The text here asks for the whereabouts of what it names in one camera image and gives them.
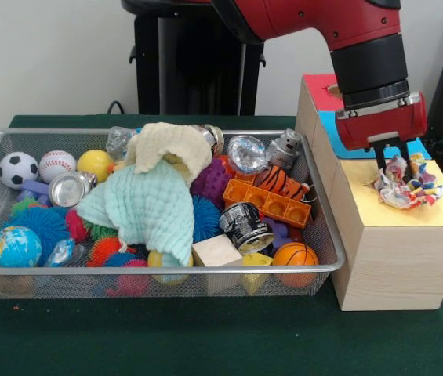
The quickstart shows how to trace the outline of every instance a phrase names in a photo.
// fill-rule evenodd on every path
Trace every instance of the blue paper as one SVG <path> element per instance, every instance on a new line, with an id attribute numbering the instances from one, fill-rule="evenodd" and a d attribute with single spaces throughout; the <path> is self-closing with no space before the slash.
<path id="1" fill-rule="evenodd" d="M 329 136 L 332 149 L 336 156 L 340 159 L 376 159 L 373 149 L 366 152 L 363 149 L 349 151 L 340 140 L 340 135 L 336 129 L 335 113 L 332 111 L 319 111 L 318 115 L 321 117 L 322 124 Z M 422 153 L 425 159 L 432 159 L 428 154 L 427 149 L 423 146 L 420 139 L 408 143 L 409 155 L 414 153 Z M 400 155 L 401 151 L 397 147 L 388 147 L 385 149 L 385 157 L 392 158 L 394 155 Z"/>

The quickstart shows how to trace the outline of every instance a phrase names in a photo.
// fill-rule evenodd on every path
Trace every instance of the black cable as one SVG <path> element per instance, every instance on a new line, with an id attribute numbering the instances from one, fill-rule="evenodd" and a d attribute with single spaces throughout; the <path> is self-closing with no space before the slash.
<path id="1" fill-rule="evenodd" d="M 111 111 L 113 110 L 113 107 L 115 107 L 115 106 L 117 106 L 118 109 L 120 110 L 120 114 L 122 114 L 122 115 L 125 114 L 124 107 L 117 100 L 114 100 L 113 102 L 111 102 L 111 105 L 108 107 L 108 111 L 106 113 L 111 114 Z"/>

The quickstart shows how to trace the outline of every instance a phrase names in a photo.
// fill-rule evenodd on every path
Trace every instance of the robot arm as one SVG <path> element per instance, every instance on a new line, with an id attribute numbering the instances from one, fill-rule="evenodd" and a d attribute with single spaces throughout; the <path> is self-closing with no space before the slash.
<path id="1" fill-rule="evenodd" d="M 411 94 L 399 21 L 400 0 L 212 0 L 227 26 L 245 43 L 261 43 L 316 28 L 331 51 L 344 110 L 336 127 L 348 150 L 383 150 L 427 130 L 421 93 Z"/>

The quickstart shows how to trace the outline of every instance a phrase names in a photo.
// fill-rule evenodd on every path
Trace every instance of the green table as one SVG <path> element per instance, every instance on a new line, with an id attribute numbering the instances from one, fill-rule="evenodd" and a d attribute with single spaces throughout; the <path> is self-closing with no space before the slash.
<path id="1" fill-rule="evenodd" d="M 293 127 L 294 117 L 25 117 L 13 127 Z M 443 375 L 443 306 L 342 313 L 314 297 L 0 301 L 0 375 Z"/>

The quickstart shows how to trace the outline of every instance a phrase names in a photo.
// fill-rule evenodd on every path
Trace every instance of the wire mesh basket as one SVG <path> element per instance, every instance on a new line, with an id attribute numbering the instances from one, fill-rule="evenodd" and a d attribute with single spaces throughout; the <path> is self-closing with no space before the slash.
<path id="1" fill-rule="evenodd" d="M 91 149 L 104 149 L 108 130 L 6 129 L 0 131 L 0 160 L 23 151 L 40 160 L 51 150 L 66 150 L 75 158 Z M 282 131 L 225 132 L 225 145 L 233 136 L 251 135 L 268 144 Z M 87 256 L 72 267 L 0 268 L 0 298 L 117 298 L 314 295 L 328 275 L 345 262 L 345 253 L 317 167 L 302 137 L 300 156 L 290 175 L 312 185 L 312 219 L 303 230 L 304 242 L 315 250 L 318 266 L 191 267 L 191 268 L 87 268 Z M 18 191 L 0 182 L 0 225 L 5 222 Z M 305 287 L 290 287 L 289 277 L 306 277 Z"/>

